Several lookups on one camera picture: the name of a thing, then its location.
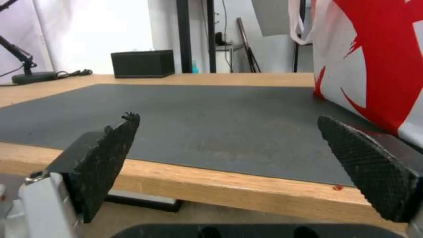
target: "red and white bag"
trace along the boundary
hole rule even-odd
[[[423,0],[312,0],[314,94],[423,148]]]

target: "white wall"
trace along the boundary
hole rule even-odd
[[[228,39],[241,43],[241,38],[236,24],[236,18],[241,17],[247,35],[248,44],[253,49],[262,72],[292,72],[294,43],[289,35],[263,37],[257,17],[255,16],[251,0],[225,0],[228,14]],[[224,32],[225,13],[221,0],[215,0],[216,32]]]
[[[200,73],[209,72],[207,40],[201,15],[201,0],[189,0],[191,54]],[[173,49],[176,73],[181,73],[176,0],[148,0],[151,32],[155,50]]]
[[[55,70],[112,74],[110,53],[153,47],[147,0],[34,0]]]
[[[0,12],[0,35],[34,56],[37,67],[33,72],[50,71],[52,65],[32,0],[19,0]],[[0,46],[0,74],[20,67],[22,63]],[[0,77],[0,83],[11,82],[12,75],[23,74],[23,69]]]

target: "lamp base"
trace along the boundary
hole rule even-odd
[[[57,79],[55,72],[37,72],[31,75],[13,75],[12,82],[14,84],[28,84],[36,82],[44,82]]]

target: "screw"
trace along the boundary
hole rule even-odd
[[[50,177],[50,172],[48,172],[45,169],[34,171],[34,172],[30,173],[27,178],[25,178],[25,185],[30,185],[30,184],[36,183],[36,182],[41,181],[41,180],[43,180],[47,177]]]

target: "microphone arm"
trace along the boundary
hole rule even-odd
[[[2,6],[0,6],[0,10],[3,8],[4,5],[7,5],[11,1],[9,1],[9,2],[3,4]],[[6,50],[8,50],[12,55],[14,55],[16,58],[19,59],[19,61],[21,61],[23,63],[25,75],[31,75],[32,74],[31,68],[34,68],[34,67],[37,66],[37,64],[32,62],[32,59],[33,59],[32,55],[30,55],[28,52],[24,51],[23,49],[17,47],[16,45],[11,44],[10,42],[8,42],[2,36],[0,36],[0,45],[2,45]]]
[[[8,8],[10,5],[12,5],[17,0],[9,0],[5,2],[3,5],[0,5],[0,11],[3,11],[4,9]]]

